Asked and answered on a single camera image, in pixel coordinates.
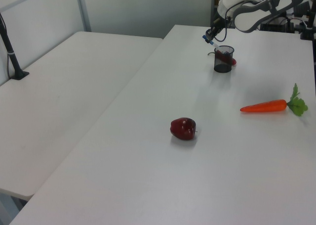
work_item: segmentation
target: wall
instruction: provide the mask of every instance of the wall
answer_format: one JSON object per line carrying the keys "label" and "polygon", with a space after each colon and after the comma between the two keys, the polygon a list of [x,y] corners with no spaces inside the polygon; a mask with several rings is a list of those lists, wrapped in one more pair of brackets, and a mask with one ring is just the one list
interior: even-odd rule
{"label": "wall", "polygon": [[[25,0],[0,11],[22,69],[84,30],[77,0]],[[0,39],[0,85],[6,81],[6,49]]]}
{"label": "wall", "polygon": [[87,29],[93,32],[164,38],[175,24],[210,25],[211,0],[81,0],[81,3]]}

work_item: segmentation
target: table surface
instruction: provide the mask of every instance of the table surface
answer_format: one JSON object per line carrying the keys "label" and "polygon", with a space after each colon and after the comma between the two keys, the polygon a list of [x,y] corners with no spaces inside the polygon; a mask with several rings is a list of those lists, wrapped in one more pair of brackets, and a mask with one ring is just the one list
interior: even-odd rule
{"label": "table surface", "polygon": [[[220,74],[206,29],[170,31],[12,225],[315,224],[312,43],[229,30],[237,66]],[[239,111],[289,100],[294,83],[301,118]],[[180,117],[196,121],[194,140],[171,135]]]}
{"label": "table surface", "polygon": [[162,39],[78,32],[0,87],[0,192],[28,200]]}

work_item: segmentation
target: apple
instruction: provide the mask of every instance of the apple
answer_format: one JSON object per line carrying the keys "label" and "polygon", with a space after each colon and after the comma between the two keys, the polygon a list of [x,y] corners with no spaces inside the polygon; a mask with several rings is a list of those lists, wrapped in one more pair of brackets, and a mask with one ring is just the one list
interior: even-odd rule
{"label": "apple", "polygon": [[190,118],[179,118],[171,122],[170,132],[181,140],[191,140],[196,134],[196,126]]}

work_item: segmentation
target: black cup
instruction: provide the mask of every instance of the black cup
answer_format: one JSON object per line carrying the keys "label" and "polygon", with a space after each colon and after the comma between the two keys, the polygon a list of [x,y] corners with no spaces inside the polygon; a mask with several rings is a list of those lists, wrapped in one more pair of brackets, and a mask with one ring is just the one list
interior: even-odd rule
{"label": "black cup", "polygon": [[232,70],[234,48],[221,45],[221,51],[215,49],[214,70],[218,73],[228,73]]}

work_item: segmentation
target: green leafy top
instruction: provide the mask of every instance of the green leafy top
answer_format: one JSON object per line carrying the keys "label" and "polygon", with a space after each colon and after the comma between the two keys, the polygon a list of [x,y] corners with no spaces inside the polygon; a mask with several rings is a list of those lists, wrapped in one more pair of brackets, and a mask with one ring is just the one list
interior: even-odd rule
{"label": "green leafy top", "polygon": [[298,88],[295,84],[293,88],[293,94],[290,98],[290,101],[287,103],[287,106],[291,109],[291,111],[293,111],[295,115],[301,116],[304,113],[304,111],[308,110],[308,107],[302,99],[299,99],[297,97],[298,94]]}

